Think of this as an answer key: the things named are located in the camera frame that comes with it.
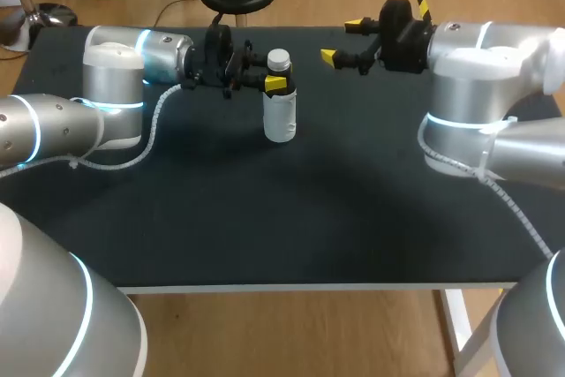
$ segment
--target gray metal cylinder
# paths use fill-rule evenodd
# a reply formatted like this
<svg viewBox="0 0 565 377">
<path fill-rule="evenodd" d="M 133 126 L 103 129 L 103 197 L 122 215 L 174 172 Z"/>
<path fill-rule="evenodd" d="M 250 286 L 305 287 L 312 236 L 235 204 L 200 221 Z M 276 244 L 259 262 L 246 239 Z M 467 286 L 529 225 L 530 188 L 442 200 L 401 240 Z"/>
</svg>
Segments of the gray metal cylinder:
<svg viewBox="0 0 565 377">
<path fill-rule="evenodd" d="M 0 163 L 58 155 L 82 156 L 102 136 L 101 114 L 51 94 L 12 95 L 0 100 Z"/>
<path fill-rule="evenodd" d="M 499 131 L 488 169 L 509 180 L 565 187 L 565 118 L 513 123 Z"/>
<path fill-rule="evenodd" d="M 89 46 L 83 57 L 83 98 L 104 117 L 99 149 L 124 149 L 141 140 L 143 58 L 114 42 Z"/>
<path fill-rule="evenodd" d="M 2 375 L 140 377 L 145 325 L 133 303 L 0 204 Z"/>
<path fill-rule="evenodd" d="M 143 56 L 144 78 L 150 83 L 176 84 L 185 77 L 185 56 L 193 45 L 187 35 L 123 26 L 96 26 L 88 34 L 85 49 L 109 41 L 134 48 Z"/>
<path fill-rule="evenodd" d="M 512 376 L 563 376 L 564 313 L 565 256 L 559 253 L 514 286 L 494 317 L 500 353 Z"/>
<path fill-rule="evenodd" d="M 517 26 L 513 24 L 477 24 L 447 21 L 438 25 L 428 49 L 428 67 L 433 69 L 438 57 L 459 48 L 489 49 L 497 46 L 520 48 L 525 42 L 540 43 L 555 31 L 550 26 Z"/>
<path fill-rule="evenodd" d="M 435 152 L 470 167 L 478 167 L 489 135 L 479 130 L 438 124 L 428 118 L 424 141 Z"/>
<path fill-rule="evenodd" d="M 524 84 L 518 53 L 457 49 L 438 58 L 430 114 L 462 124 L 501 120 L 530 86 Z"/>
</svg>

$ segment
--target black tabletop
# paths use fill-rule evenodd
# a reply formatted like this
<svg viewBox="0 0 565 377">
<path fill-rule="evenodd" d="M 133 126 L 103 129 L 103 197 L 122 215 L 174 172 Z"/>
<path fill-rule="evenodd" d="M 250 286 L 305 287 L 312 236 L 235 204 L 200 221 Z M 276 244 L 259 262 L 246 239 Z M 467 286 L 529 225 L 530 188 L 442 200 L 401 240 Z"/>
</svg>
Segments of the black tabletop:
<svg viewBox="0 0 565 377">
<path fill-rule="evenodd" d="M 174 29 L 199 39 L 203 29 Z M 81 95 L 88 28 L 43 30 L 17 94 Z M 119 286 L 511 282 L 543 260 L 509 209 L 477 181 L 426 167 L 416 141 L 430 75 L 335 72 L 320 48 L 360 51 L 340 28 L 233 29 L 290 52 L 298 131 L 269 142 L 261 94 L 198 88 L 165 103 L 152 154 L 134 168 L 52 163 L 0 180 L 0 201 Z M 146 86 L 148 121 L 167 87 Z M 515 111 L 559 114 L 550 97 Z M 549 246 L 565 241 L 565 196 L 504 183 Z"/>
</svg>

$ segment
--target white bottle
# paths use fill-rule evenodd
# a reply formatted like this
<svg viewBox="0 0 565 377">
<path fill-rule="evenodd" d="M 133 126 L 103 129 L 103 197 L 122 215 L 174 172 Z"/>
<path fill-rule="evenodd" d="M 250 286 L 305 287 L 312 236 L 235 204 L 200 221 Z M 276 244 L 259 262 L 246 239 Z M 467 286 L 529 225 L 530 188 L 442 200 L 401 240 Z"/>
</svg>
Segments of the white bottle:
<svg viewBox="0 0 565 377">
<path fill-rule="evenodd" d="M 270 75 L 288 76 L 290 79 L 290 55 L 284 49 L 273 49 L 267 56 Z M 263 93 L 263 129 L 267 138 L 275 143 L 292 140 L 297 132 L 297 90 L 290 94 Z"/>
</svg>

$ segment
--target wooden floor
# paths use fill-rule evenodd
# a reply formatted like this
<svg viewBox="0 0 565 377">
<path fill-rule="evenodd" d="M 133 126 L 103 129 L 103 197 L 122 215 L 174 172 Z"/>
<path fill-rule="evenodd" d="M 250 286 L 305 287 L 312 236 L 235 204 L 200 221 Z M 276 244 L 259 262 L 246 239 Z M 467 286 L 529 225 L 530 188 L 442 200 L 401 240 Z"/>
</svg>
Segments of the wooden floor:
<svg viewBox="0 0 565 377">
<path fill-rule="evenodd" d="M 83 25 L 152 26 L 173 0 L 35 0 L 70 6 Z M 249 26 L 340 26 L 377 17 L 385 0 L 275 0 Z M 427 0 L 433 20 L 565 25 L 565 0 Z M 7 13 L 0 10 L 0 17 Z M 198 1 L 175 4 L 162 26 L 207 26 Z M 233 24 L 233 18 L 226 22 Z M 0 50 L 0 57 L 9 57 Z M 0 62 L 0 94 L 24 59 Z M 565 96 L 560 96 L 565 106 Z M 467 290 L 477 325 L 496 290 Z M 435 295 L 428 290 L 139 296 L 149 335 L 148 377 L 452 375 Z M 496 375 L 492 367 L 485 376 Z"/>
</svg>

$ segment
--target white stand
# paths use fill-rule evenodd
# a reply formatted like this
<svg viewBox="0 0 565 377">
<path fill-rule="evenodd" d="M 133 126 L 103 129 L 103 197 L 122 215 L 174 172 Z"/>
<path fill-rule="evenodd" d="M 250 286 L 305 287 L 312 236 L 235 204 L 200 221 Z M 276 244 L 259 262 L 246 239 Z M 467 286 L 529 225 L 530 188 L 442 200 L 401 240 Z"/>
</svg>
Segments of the white stand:
<svg viewBox="0 0 565 377">
<path fill-rule="evenodd" d="M 493 314 L 502 299 L 501 295 L 477 329 L 472 332 L 469 317 L 459 289 L 442 290 L 441 301 L 448 323 L 449 340 L 454 355 L 456 377 L 474 377 L 492 357 L 490 329 Z"/>
</svg>

